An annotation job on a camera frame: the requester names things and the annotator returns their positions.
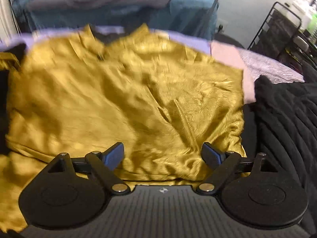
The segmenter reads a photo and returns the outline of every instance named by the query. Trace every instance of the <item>black metal rack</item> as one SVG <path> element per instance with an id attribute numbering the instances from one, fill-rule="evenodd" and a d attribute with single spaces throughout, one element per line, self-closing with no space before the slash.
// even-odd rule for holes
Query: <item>black metal rack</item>
<path id="1" fill-rule="evenodd" d="M 292 14 L 298 24 L 289 20 L 281 10 Z M 317 48 L 307 35 L 300 32 L 301 24 L 299 16 L 285 5 L 275 2 L 248 49 L 273 58 L 301 74 L 303 63 L 317 70 Z M 308 49 L 304 51 L 296 44 L 295 37 L 300 37 Z"/>

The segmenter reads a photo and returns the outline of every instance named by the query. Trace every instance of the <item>black device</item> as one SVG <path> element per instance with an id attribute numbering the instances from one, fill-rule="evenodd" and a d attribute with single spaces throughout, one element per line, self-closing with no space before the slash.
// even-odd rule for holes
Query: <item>black device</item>
<path id="1" fill-rule="evenodd" d="M 84 158 L 59 154 L 22 191 L 28 227 L 8 237 L 309 237 L 298 225 L 305 191 L 264 153 L 251 161 L 205 142 L 201 155 L 214 171 L 196 189 L 137 185 L 132 191 L 113 173 L 123 155 L 122 143 Z"/>

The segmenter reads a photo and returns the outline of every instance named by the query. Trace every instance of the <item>pink fabric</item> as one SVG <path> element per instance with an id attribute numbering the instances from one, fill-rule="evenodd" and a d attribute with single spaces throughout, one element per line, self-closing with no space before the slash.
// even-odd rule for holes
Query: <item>pink fabric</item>
<path id="1" fill-rule="evenodd" d="M 225 65 L 243 70 L 243 94 L 244 103 L 250 104 L 256 101 L 254 92 L 254 80 L 251 72 L 243 62 L 240 54 L 235 46 L 220 43 L 217 41 L 211 42 L 211 55 L 216 61 Z"/>

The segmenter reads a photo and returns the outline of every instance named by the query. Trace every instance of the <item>blue blanket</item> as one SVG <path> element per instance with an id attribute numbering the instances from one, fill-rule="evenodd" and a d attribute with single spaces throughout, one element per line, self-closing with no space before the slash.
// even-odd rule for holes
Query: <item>blue blanket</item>
<path id="1" fill-rule="evenodd" d="M 29 31 L 80 28 L 88 23 L 136 28 L 146 23 L 150 28 L 173 30 L 208 40 L 212 40 L 215 33 L 218 8 L 209 13 L 214 0 L 171 0 L 163 9 L 104 5 L 91 9 L 27 11 L 25 5 L 28 1 L 13 0 L 12 7 L 18 22 L 25 23 Z"/>

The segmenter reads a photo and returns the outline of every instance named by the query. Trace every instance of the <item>lavender fabric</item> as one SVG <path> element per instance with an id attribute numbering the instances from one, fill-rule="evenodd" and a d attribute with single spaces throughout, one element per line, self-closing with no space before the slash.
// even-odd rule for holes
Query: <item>lavender fabric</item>
<path id="1" fill-rule="evenodd" d="M 54 36 L 64 36 L 78 30 L 79 29 L 71 28 L 48 28 L 35 31 L 32 34 L 25 33 L 20 36 L 14 36 L 11 39 L 0 42 L 0 50 L 6 50 L 8 48 L 16 46 L 19 43 L 26 43 L 28 49 L 30 49 L 35 42 L 42 39 Z M 95 27 L 95 30 L 102 34 L 124 32 L 124 28 L 112 26 L 99 26 Z M 175 31 L 163 31 L 163 33 L 169 36 L 169 38 L 173 41 L 182 43 L 188 47 L 191 47 L 208 55 L 210 55 L 211 53 L 210 42 L 206 39 L 186 36 Z M 254 81 L 260 75 L 264 75 L 268 77 L 268 79 L 272 83 L 304 82 L 304 78 L 302 75 L 290 69 L 289 67 L 277 62 L 276 60 L 263 55 L 259 55 L 249 50 L 241 48 L 237 48 L 237 50 L 239 51 L 243 62 L 251 72 Z"/>
<path id="2" fill-rule="evenodd" d="M 8 48 L 16 46 L 19 43 L 26 43 L 28 49 L 30 49 L 35 42 L 38 42 L 42 39 L 49 38 L 49 37 L 56 37 L 56 36 L 64 36 L 78 30 L 80 29 L 48 28 L 48 29 L 43 29 L 39 31 L 34 31 L 32 34 L 23 33 L 20 36 L 14 36 L 11 39 L 0 42 L 0 50 L 1 51 L 6 50 Z M 105 35 L 109 33 L 124 33 L 124 28 L 122 27 L 104 26 L 104 27 L 95 27 L 95 30 Z M 205 39 L 186 36 L 175 31 L 164 31 L 164 32 L 167 33 L 169 38 L 173 41 L 182 43 L 188 47 L 191 47 L 205 54 L 208 54 L 208 55 L 210 54 L 210 43 L 209 41 Z"/>

